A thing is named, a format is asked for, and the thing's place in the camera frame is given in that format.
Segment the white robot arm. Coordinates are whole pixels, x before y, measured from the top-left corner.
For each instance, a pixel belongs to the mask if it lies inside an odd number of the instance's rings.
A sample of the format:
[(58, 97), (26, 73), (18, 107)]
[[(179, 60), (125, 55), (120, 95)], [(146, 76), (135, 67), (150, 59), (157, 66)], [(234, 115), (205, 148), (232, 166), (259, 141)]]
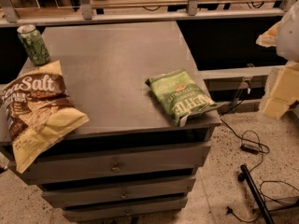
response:
[(271, 119), (280, 119), (299, 101), (299, 1), (281, 21), (258, 37), (256, 43), (275, 47), (277, 55), (286, 59), (282, 68), (273, 68), (267, 77), (260, 111)]

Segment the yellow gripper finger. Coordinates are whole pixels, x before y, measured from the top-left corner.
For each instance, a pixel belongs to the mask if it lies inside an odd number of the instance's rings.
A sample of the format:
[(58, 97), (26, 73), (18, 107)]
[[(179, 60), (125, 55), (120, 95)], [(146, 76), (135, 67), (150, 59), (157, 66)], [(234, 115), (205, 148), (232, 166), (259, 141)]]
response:
[(271, 119), (280, 119), (299, 101), (299, 63), (288, 61), (281, 68), (273, 68), (267, 77), (261, 112)]

